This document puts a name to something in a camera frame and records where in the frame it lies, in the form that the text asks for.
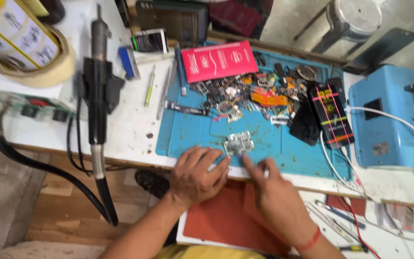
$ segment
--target wooden floor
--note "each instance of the wooden floor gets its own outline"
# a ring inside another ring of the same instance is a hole
[[[50,164],[80,179],[99,197],[93,177],[76,170],[66,157],[53,156]],[[85,166],[92,168],[90,162]],[[117,227],[111,227],[78,188],[61,177],[47,174],[25,239],[100,246],[110,244],[158,201],[137,185],[135,171],[107,173],[120,222]]]

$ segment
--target hand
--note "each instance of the hand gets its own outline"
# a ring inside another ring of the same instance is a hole
[[[186,150],[170,175],[167,195],[186,209],[217,195],[226,184],[231,157],[226,156],[210,172],[208,168],[222,154],[222,150],[211,147]]]
[[[317,225],[309,217],[298,191],[282,178],[273,159],[265,159],[255,166],[247,155],[242,162],[257,189],[257,206],[269,223],[288,241],[288,245],[300,246],[310,242]],[[265,169],[269,177],[264,176]]]

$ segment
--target person's left hand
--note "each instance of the person's left hand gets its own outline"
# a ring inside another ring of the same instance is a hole
[[[222,150],[211,147],[186,150],[170,175],[167,195],[186,209],[217,195],[226,184],[231,157],[226,156],[210,172],[208,168],[221,155]]]

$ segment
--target white tile floor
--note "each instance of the white tile floor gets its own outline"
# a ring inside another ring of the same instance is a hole
[[[390,29],[399,27],[414,31],[414,0],[374,0],[380,5],[383,22],[381,28],[349,56],[353,59]],[[296,46],[293,37],[322,9],[329,0],[274,0],[271,15],[263,29],[261,40]],[[333,55],[344,53],[343,46],[331,50]],[[414,42],[385,61],[397,66],[414,68]]]

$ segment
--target red string bracelet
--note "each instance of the red string bracelet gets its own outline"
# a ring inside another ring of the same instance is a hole
[[[308,249],[312,248],[317,243],[317,241],[320,239],[321,236],[322,236],[321,229],[319,227],[317,227],[317,232],[314,235],[314,237],[312,238],[312,240],[307,242],[307,244],[304,244],[302,246],[295,246],[295,249],[298,252],[308,250]]]

